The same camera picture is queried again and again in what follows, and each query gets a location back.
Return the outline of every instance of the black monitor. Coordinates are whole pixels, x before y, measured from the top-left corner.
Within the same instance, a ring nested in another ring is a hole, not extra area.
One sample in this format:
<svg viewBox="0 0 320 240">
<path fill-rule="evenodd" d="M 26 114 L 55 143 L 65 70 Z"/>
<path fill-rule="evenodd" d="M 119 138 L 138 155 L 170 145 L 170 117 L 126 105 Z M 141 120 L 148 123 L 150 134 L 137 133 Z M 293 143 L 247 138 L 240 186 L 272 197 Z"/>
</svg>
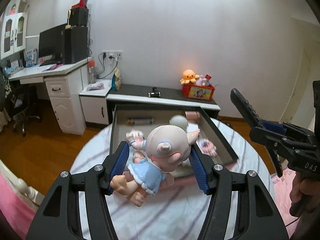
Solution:
<svg viewBox="0 0 320 240">
<path fill-rule="evenodd" d="M 39 57 L 54 56 L 53 59 L 46 60 L 41 65 L 62 63 L 63 30 L 66 25 L 65 23 L 40 33 Z"/>
</svg>

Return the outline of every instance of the round table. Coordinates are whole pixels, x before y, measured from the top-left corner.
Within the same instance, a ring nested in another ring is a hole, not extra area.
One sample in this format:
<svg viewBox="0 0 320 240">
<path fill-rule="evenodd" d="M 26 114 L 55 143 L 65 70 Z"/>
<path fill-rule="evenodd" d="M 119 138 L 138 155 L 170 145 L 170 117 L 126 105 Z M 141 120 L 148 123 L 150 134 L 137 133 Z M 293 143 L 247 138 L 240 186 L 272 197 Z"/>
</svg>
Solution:
<svg viewBox="0 0 320 240">
<path fill-rule="evenodd" d="M 254 170 L 275 199 L 273 183 L 267 167 L 254 148 L 236 131 L 212 119 L 230 143 L 239 159 L 228 167 L 230 171 L 246 173 Z M 79 152 L 70 172 L 86 172 L 101 164 L 109 154 L 112 126 L 109 125 L 93 137 Z M 233 236 L 236 221 L 237 192 L 232 192 L 231 208 L 225 239 Z M 136 207 L 126 198 L 113 193 L 106 196 L 109 212 L 119 239 L 197 239 L 201 230 L 210 196 L 204 195 L 196 183 L 160 190 L 148 197 L 142 207 Z M 79 193 L 80 217 L 83 236 L 91 239 L 86 218 L 84 192 Z"/>
</svg>

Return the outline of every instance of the brown floor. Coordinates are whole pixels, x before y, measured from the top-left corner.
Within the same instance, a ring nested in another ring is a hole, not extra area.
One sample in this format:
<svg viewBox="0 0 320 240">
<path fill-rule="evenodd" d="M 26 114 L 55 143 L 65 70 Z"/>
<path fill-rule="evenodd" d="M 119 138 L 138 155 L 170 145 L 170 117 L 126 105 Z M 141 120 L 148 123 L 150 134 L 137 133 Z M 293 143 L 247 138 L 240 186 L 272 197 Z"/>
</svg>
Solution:
<svg viewBox="0 0 320 240">
<path fill-rule="evenodd" d="M 0 133 L 0 159 L 18 177 L 46 194 L 61 171 L 69 170 L 82 147 L 99 132 L 87 128 L 82 136 L 62 133 L 51 105 L 41 103 L 42 122 L 30 120 L 27 136 L 22 137 L 20 127 L 12 131 L 13 121 Z M 272 163 L 263 146 L 249 139 L 250 128 L 245 122 L 227 121 L 260 154 L 270 173 Z"/>
</svg>

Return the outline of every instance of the red box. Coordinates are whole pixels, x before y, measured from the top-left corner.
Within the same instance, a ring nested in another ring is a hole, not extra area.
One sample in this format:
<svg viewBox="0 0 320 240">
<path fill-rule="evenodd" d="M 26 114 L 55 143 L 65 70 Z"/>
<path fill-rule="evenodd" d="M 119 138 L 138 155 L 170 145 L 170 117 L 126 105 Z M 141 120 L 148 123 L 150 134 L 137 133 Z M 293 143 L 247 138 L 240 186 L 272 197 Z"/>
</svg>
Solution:
<svg viewBox="0 0 320 240">
<path fill-rule="evenodd" d="M 210 101 L 215 88 L 213 86 L 183 85 L 182 92 L 186 98 Z"/>
</svg>

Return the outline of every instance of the pink blanket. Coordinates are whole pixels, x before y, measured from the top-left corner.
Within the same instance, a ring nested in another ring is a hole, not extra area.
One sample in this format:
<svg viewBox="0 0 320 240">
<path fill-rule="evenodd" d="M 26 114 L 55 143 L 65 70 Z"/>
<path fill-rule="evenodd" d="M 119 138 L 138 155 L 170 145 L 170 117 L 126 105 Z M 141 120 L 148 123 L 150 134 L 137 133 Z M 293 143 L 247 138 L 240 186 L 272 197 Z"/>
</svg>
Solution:
<svg viewBox="0 0 320 240">
<path fill-rule="evenodd" d="M 0 192 L 0 210 L 13 230 L 23 240 L 26 239 L 36 212 L 15 194 L 2 174 L 0 174 Z"/>
<path fill-rule="evenodd" d="M 276 205 L 285 225 L 289 224 L 290 222 L 296 219 L 296 217 L 293 217 L 289 214 L 289 209 L 291 207 L 291 200 L 289 194 L 292 189 L 292 181 L 295 175 L 296 173 L 294 171 L 290 170 L 289 168 L 286 168 L 283 170 L 283 176 L 281 178 L 279 178 L 275 174 L 271 176 L 273 187 L 276 193 Z M 298 221 L 287 226 L 289 237 L 291 237 L 294 233 L 297 227 L 297 223 Z"/>
</svg>

